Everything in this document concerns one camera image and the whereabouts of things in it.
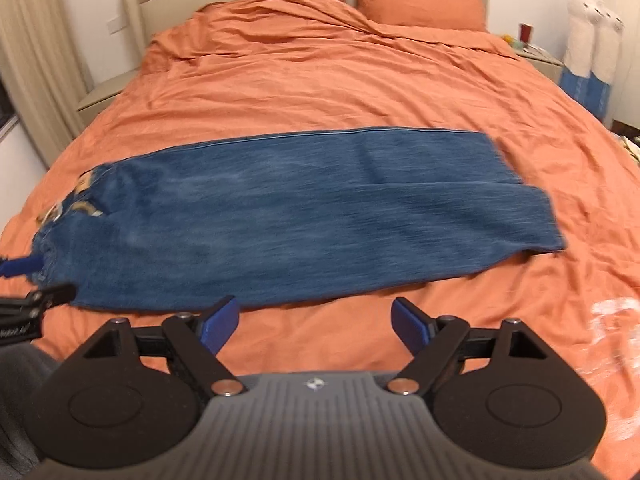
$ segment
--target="blue fabric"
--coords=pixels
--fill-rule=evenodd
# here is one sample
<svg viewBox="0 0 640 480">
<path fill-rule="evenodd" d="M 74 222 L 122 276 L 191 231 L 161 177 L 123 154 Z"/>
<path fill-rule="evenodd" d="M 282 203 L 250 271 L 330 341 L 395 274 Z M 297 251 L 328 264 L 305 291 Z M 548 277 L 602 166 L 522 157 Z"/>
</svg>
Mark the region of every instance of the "blue fabric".
<svg viewBox="0 0 640 480">
<path fill-rule="evenodd" d="M 75 208 L 90 203 L 102 214 Z M 487 136 L 363 128 L 178 146 L 103 164 L 33 240 L 76 304 L 203 310 L 472 274 L 564 242 Z"/>
<path fill-rule="evenodd" d="M 609 97 L 611 96 L 611 85 L 598 79 L 591 72 L 589 83 L 587 84 L 587 95 L 584 100 L 584 107 L 587 108 L 597 119 L 603 120 L 607 114 Z"/>
<path fill-rule="evenodd" d="M 567 67 L 564 67 L 564 70 L 562 70 L 560 88 L 574 101 L 579 102 L 583 106 L 587 99 L 588 85 L 589 80 L 587 78 L 575 75 Z"/>
</svg>

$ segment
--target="red cup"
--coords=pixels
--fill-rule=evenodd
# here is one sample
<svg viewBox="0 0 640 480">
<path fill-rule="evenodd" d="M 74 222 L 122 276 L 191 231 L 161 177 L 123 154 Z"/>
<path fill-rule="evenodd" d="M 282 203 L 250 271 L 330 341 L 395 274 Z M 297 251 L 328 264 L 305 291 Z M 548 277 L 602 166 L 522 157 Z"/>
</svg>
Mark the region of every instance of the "red cup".
<svg viewBox="0 0 640 480">
<path fill-rule="evenodd" d="M 520 24 L 520 41 L 525 45 L 531 43 L 531 37 L 533 35 L 533 27 L 526 23 Z"/>
</svg>

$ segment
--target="beige curtain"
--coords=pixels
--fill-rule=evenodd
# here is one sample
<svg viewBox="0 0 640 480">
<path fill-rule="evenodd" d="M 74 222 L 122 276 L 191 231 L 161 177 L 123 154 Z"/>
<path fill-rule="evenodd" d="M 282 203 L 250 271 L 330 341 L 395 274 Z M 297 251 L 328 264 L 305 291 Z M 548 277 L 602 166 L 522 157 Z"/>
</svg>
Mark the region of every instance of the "beige curtain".
<svg viewBox="0 0 640 480">
<path fill-rule="evenodd" d="M 61 0 L 0 0 L 0 76 L 51 165 L 82 132 L 76 107 L 87 94 Z"/>
</svg>

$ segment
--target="window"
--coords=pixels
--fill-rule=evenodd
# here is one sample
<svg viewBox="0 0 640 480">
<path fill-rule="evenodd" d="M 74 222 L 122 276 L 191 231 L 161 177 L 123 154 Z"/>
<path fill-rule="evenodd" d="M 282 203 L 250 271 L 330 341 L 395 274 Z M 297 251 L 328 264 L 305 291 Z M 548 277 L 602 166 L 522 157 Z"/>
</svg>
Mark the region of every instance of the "window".
<svg viewBox="0 0 640 480">
<path fill-rule="evenodd" d="M 9 96 L 0 82 L 0 128 L 14 115 L 14 106 L 9 101 Z"/>
</svg>

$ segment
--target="pillowcase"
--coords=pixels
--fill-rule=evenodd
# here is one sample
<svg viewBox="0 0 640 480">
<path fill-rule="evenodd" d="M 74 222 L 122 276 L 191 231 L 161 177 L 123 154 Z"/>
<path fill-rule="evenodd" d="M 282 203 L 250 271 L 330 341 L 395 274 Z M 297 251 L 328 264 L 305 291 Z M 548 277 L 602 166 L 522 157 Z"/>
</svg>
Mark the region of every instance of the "pillowcase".
<svg viewBox="0 0 640 480">
<path fill-rule="evenodd" d="M 358 10 L 386 25 L 486 31 L 482 0 L 358 0 Z"/>
</svg>

